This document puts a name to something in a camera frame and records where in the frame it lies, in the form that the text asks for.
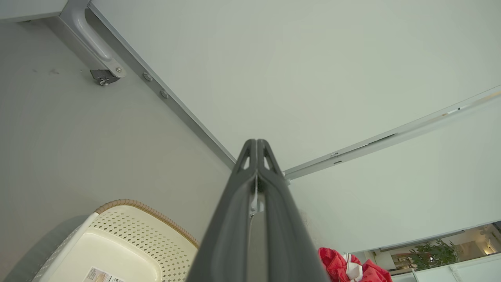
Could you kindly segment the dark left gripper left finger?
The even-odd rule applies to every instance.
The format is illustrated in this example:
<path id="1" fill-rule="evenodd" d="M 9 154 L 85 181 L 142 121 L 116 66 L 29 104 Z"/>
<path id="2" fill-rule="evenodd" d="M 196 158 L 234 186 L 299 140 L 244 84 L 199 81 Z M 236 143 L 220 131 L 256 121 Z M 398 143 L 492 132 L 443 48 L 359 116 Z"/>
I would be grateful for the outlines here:
<path id="1" fill-rule="evenodd" d="M 186 281 L 246 281 L 249 198 L 256 173 L 257 141 L 249 139 L 227 181 Z"/>

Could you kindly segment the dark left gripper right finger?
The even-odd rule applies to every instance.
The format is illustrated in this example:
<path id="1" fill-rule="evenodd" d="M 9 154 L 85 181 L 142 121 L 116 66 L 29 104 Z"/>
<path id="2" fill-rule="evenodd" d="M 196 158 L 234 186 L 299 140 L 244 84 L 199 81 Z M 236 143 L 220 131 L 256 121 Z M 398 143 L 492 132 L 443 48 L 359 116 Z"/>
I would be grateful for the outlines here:
<path id="1" fill-rule="evenodd" d="M 257 141 L 258 179 L 265 196 L 268 280 L 328 282 L 270 144 Z"/>

